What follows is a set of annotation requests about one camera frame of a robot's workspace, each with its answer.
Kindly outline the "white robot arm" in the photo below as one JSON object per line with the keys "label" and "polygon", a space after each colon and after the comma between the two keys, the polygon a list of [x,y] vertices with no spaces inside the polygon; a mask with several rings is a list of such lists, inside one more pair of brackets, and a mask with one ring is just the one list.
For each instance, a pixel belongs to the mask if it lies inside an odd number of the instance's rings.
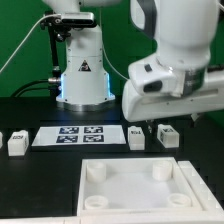
{"label": "white robot arm", "polygon": [[[121,0],[42,0],[66,40],[66,70],[57,104],[91,111],[114,100],[102,65],[102,33],[94,14]],[[224,109],[224,68],[209,67],[220,0],[130,0],[133,24],[157,42],[156,52],[128,67],[122,110],[130,122]]]}

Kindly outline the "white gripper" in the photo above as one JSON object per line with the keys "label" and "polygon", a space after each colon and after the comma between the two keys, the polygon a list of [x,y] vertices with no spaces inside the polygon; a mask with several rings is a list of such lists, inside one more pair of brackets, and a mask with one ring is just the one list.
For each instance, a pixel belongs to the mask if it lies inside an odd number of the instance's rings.
{"label": "white gripper", "polygon": [[209,72],[203,86],[187,97],[139,95],[132,83],[125,84],[122,111],[129,122],[168,118],[224,109],[224,71]]}

